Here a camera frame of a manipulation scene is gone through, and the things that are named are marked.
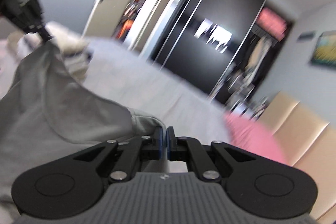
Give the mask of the pink pillow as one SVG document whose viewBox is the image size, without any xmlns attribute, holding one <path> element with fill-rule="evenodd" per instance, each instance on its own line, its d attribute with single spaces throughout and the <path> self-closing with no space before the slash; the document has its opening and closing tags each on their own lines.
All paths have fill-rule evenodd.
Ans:
<svg viewBox="0 0 336 224">
<path fill-rule="evenodd" d="M 224 121 L 230 133 L 232 145 L 267 159 L 287 164 L 280 145 L 272 133 L 261 123 L 229 112 L 224 114 Z"/>
</svg>

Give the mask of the beige padded headboard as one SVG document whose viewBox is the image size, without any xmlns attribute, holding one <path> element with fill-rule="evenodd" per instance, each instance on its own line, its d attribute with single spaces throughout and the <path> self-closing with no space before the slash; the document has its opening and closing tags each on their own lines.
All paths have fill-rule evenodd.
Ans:
<svg viewBox="0 0 336 224">
<path fill-rule="evenodd" d="M 335 223 L 335 128 L 284 92 L 276 94 L 258 121 L 273 133 L 286 162 L 317 184 L 310 215 L 318 223 Z"/>
</svg>

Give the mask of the black sliding wardrobe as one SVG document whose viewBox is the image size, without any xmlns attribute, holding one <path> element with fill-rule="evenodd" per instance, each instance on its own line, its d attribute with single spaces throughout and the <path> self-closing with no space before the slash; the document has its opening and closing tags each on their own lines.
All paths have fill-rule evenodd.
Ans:
<svg viewBox="0 0 336 224">
<path fill-rule="evenodd" d="M 258 46 L 266 47 L 252 80 L 256 92 L 293 25 L 267 0 L 182 0 L 150 57 L 217 101 L 229 97 L 229 79 L 247 75 Z"/>
</svg>

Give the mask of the grey long-sleeve shirt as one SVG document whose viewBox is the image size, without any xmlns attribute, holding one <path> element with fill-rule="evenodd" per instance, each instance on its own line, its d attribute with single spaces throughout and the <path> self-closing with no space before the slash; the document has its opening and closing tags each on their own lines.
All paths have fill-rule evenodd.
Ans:
<svg viewBox="0 0 336 224">
<path fill-rule="evenodd" d="M 19 216 L 10 191 L 24 171 L 106 140 L 151 135 L 156 127 L 163 127 L 160 119 L 83 87 L 54 44 L 34 50 L 1 99 L 1 223 Z"/>
</svg>

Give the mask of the folded clothes stack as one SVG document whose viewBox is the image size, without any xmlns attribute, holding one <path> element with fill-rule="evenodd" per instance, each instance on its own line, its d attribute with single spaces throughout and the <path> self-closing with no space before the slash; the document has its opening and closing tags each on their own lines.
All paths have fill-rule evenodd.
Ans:
<svg viewBox="0 0 336 224">
<path fill-rule="evenodd" d="M 46 24 L 46 30 L 52 35 L 53 43 L 60 49 L 69 73 L 79 80 L 85 79 L 93 57 L 93 53 L 88 50 L 88 40 L 54 21 Z M 22 31 L 14 31 L 7 37 L 7 47 L 17 60 L 23 59 L 41 45 L 42 38 L 37 33 L 24 34 Z"/>
</svg>

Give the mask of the grey pink-dotted bedspread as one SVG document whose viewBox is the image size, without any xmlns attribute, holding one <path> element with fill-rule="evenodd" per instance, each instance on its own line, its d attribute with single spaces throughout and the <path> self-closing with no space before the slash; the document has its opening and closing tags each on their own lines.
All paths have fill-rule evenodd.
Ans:
<svg viewBox="0 0 336 224">
<path fill-rule="evenodd" d="M 102 98 L 160 119 L 179 136 L 205 144 L 231 140 L 221 106 L 114 43 L 98 44 L 88 76 L 78 82 Z"/>
</svg>

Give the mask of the hanging clothes in closet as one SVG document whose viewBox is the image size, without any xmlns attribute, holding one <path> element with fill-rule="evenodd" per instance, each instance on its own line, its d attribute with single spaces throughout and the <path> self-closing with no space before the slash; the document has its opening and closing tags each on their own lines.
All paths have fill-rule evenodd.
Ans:
<svg viewBox="0 0 336 224">
<path fill-rule="evenodd" d="M 260 78 L 262 64 L 276 44 L 277 40 L 267 33 L 264 35 L 253 33 L 252 42 L 245 50 L 243 60 L 228 79 L 230 97 L 226 106 L 229 109 L 234 109 L 253 93 L 258 85 L 257 79 Z"/>
</svg>

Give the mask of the framed wall painting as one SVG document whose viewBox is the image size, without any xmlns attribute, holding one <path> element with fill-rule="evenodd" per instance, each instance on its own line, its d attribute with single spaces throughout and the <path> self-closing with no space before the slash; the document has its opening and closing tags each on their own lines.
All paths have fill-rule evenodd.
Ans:
<svg viewBox="0 0 336 224">
<path fill-rule="evenodd" d="M 323 32 L 317 40 L 310 63 L 335 69 L 336 66 L 336 33 Z"/>
</svg>

